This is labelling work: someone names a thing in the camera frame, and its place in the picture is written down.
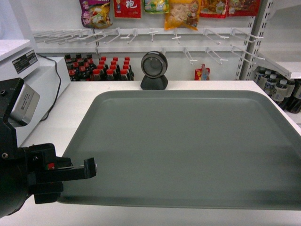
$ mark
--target screw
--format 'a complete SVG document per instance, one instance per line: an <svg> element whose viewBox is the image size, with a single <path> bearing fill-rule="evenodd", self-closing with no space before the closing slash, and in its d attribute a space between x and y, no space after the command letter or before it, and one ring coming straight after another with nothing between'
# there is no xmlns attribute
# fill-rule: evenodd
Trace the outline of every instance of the screw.
<svg viewBox="0 0 301 226"><path fill-rule="evenodd" d="M2 154L2 159L7 159L8 158L8 154L7 153L3 153Z"/></svg>

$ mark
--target product label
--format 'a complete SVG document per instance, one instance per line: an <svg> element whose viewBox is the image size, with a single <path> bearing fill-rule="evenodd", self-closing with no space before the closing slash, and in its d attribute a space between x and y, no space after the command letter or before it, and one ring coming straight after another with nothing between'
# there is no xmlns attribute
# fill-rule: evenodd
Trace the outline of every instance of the product label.
<svg viewBox="0 0 301 226"><path fill-rule="evenodd" d="M141 18L140 0L114 0L116 18Z"/></svg>
<svg viewBox="0 0 301 226"><path fill-rule="evenodd" d="M36 63L37 57L34 53L34 51L30 51L26 54L24 54L23 56L19 57L18 59L12 61L17 73L21 73L22 71L24 71L25 69L27 69L28 67L30 67L32 64Z"/></svg>

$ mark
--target hanging snack package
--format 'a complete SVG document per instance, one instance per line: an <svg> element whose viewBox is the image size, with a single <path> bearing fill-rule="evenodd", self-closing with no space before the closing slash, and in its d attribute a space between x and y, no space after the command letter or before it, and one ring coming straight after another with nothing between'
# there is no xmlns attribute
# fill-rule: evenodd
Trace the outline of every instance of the hanging snack package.
<svg viewBox="0 0 301 226"><path fill-rule="evenodd" d="M144 0L144 11L147 13L168 13L168 0Z"/></svg>
<svg viewBox="0 0 301 226"><path fill-rule="evenodd" d="M116 18L141 18L141 0L113 0Z"/></svg>
<svg viewBox="0 0 301 226"><path fill-rule="evenodd" d="M260 0L229 0L227 16L257 16Z"/></svg>
<svg viewBox="0 0 301 226"><path fill-rule="evenodd" d="M228 0L203 0L201 17L226 18Z"/></svg>
<svg viewBox="0 0 301 226"><path fill-rule="evenodd" d="M110 0L79 0L84 27L103 29L111 26Z"/></svg>
<svg viewBox="0 0 301 226"><path fill-rule="evenodd" d="M165 14L165 30L185 26L198 30L201 0L169 0L169 13Z"/></svg>

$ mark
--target black cable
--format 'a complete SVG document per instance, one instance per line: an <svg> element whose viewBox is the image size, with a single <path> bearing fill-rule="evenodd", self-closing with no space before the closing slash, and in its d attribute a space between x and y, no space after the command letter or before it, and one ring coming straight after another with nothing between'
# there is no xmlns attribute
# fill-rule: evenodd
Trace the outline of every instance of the black cable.
<svg viewBox="0 0 301 226"><path fill-rule="evenodd" d="M45 59L47 59L47 60L51 60L51 61L53 61L53 62L55 63L55 72L56 72L56 74L57 74L57 76L58 76L58 78L59 78L59 80L60 80L60 83L58 84L58 88L57 88L57 93L56 93L55 100L54 100L53 104L51 105L51 107L49 108L49 110L47 111L46 117L45 117L44 119L41 119L41 120L40 120L40 121L45 121L45 120L48 118L49 113L51 112L52 108L55 106L56 100L57 100L57 98L58 98L58 94L59 94L59 92L60 92L62 79L61 79L60 75L59 75L58 72L57 72L57 63L56 63L55 60L50 59L50 58L48 58L47 56L42 56L42 55L40 55L40 54L38 54L38 53L37 53L37 55L40 56L40 57L42 57L42 58L45 58Z"/></svg>

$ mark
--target yellow package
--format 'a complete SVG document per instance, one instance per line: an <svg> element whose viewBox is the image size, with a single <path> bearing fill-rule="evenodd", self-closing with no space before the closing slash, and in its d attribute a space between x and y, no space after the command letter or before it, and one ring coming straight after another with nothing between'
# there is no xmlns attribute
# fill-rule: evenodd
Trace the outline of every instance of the yellow package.
<svg viewBox="0 0 301 226"><path fill-rule="evenodd" d="M165 30L181 25L198 30L201 3L202 0L169 0L169 13L165 14Z"/></svg>

